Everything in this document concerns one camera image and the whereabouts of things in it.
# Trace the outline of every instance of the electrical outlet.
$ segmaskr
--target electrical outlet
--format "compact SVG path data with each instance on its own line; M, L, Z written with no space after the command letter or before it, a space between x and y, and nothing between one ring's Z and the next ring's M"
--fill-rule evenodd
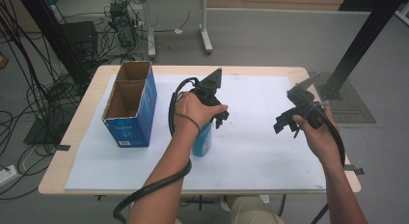
M17 178L19 175L15 171L15 168L13 165L10 165L7 167L9 170L3 169L0 171L0 186L3 186L7 182L10 182L11 180Z

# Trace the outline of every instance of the wooden table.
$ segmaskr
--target wooden table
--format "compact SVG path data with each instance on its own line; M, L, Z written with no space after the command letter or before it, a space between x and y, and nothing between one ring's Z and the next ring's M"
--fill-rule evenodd
M150 8L149 8L149 3L148 0L139 0L142 3L143 9L144 9L144 15L145 15L145 22L148 28L148 54L151 59L153 59L156 56L156 50L155 50L155 42L154 42L154 31L153 28L150 25ZM213 50L213 47L211 46L210 38L208 37L207 29L206 29L206 20L207 20L207 15L206 15L206 7L207 7L207 0L202 0L202 24L200 25L201 29L201 34L202 34L202 39L204 42L204 49L207 51L207 53L210 53Z
M222 66L152 66L155 75L160 74L183 74L183 75L207 75ZM65 184L68 181L70 170L80 145L95 113L95 110L107 88L108 78L115 75L120 66L102 66L94 76L85 96L83 97L75 116L73 117L66 135L61 144L69 145L68 151L57 151L52 159L39 187L42 194L129 194L129 191L120 190L66 190ZM291 85L300 82L308 77L307 72L302 68L276 68L276 67L222 67L224 75L266 75L288 77ZM354 172L345 172L354 192L361 189L361 185ZM283 191L263 191L263 193L283 193Z

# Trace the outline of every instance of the black controller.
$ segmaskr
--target black controller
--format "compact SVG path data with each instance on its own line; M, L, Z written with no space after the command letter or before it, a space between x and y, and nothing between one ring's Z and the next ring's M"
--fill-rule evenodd
M319 74L307 78L306 80L297 83L293 88L286 92L286 96L295 107L287 110L281 116L277 117L277 123L274 125L276 133L279 133L284 129L284 126L289 125L291 131L296 131L299 126L292 120L293 115L299 115L305 118L311 127L317 129L321 126L321 122L318 117L320 113L324 112L324 109L319 102L314 101L314 95L307 91L307 89L313 85Z
M222 86L222 69L219 68L211 73L209 76L204 78L199 83L193 85L195 88L190 90L195 94L202 104L207 106L215 106L222 104L216 95L217 89L220 89ZM229 112L224 111L215 115L213 119L216 119L216 129L229 117Z

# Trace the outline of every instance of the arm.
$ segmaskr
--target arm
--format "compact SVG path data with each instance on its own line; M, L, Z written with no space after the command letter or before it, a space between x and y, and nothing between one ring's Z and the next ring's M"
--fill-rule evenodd
M324 109L334 124L331 108L325 106ZM324 169L331 223L367 223L343 171L337 144L328 127L323 125L313 129L307 121L302 124L300 116L294 116L293 120L304 130L310 149Z
M193 119L199 127L208 123L214 115L227 110L227 105L204 106L198 98L185 93L176 105L176 111ZM157 182L183 169L198 136L196 125L175 115L175 133L165 153L151 172L144 185ZM171 183L135 202L128 223L175 223L183 180Z

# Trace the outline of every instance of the cardboard box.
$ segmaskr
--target cardboard box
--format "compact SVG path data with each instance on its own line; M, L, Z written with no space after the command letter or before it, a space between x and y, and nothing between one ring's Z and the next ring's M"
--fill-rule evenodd
M150 62L121 65L102 115L119 147L148 147L156 105Z

